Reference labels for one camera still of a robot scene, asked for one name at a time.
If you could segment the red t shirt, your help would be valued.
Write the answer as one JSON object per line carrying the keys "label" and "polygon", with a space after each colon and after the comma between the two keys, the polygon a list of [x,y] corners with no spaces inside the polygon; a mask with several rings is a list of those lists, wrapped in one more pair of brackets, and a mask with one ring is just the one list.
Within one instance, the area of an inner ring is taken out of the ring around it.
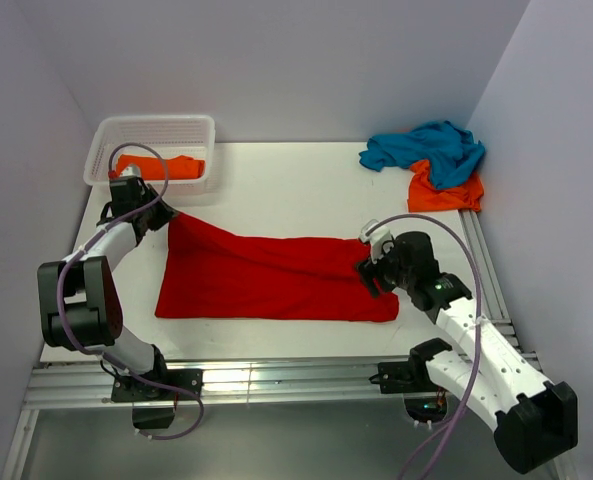
{"label": "red t shirt", "polygon": [[181,214],[168,227],[155,314],[161,319],[393,321],[399,314],[397,296],[372,297],[355,269],[368,253],[357,239],[240,236]]}

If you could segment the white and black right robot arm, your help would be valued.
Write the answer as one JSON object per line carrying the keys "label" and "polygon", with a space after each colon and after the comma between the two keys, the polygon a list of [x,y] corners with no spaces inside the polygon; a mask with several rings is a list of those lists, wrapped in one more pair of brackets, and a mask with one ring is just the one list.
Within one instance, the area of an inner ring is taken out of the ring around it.
{"label": "white and black right robot arm", "polygon": [[370,379],[383,394],[442,389],[492,431],[516,472],[526,474],[578,444],[578,398],[533,367],[479,312],[477,300],[434,259],[408,261],[389,252],[356,270],[370,294],[399,288],[447,334],[413,347],[402,362],[381,362]]}

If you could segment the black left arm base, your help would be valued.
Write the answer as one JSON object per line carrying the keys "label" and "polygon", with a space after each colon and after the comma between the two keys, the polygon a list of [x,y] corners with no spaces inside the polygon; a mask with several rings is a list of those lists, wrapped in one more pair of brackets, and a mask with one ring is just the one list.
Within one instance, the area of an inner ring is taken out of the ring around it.
{"label": "black left arm base", "polygon": [[202,390],[203,371],[172,369],[162,379],[145,382],[133,375],[119,376],[112,387],[110,402],[132,407],[132,425],[140,430],[168,429],[182,401],[196,401]]}

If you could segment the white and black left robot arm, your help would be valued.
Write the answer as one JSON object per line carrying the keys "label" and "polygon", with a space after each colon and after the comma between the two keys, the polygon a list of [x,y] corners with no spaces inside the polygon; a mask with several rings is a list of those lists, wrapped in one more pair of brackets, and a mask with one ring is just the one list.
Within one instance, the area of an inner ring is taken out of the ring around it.
{"label": "white and black left robot arm", "polygon": [[171,386],[164,356],[125,325],[113,271],[178,212],[164,201],[127,207],[108,203],[92,237],[60,261],[37,271],[41,331],[50,347],[94,356],[135,377],[135,388],[148,399],[159,399]]}

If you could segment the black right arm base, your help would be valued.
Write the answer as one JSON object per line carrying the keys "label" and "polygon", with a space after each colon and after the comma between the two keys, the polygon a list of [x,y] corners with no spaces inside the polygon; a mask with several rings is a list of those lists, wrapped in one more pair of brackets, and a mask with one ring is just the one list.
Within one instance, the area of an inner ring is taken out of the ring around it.
{"label": "black right arm base", "polygon": [[380,362],[368,381],[383,395],[400,395],[408,417],[427,426],[450,420],[458,403],[411,360]]}

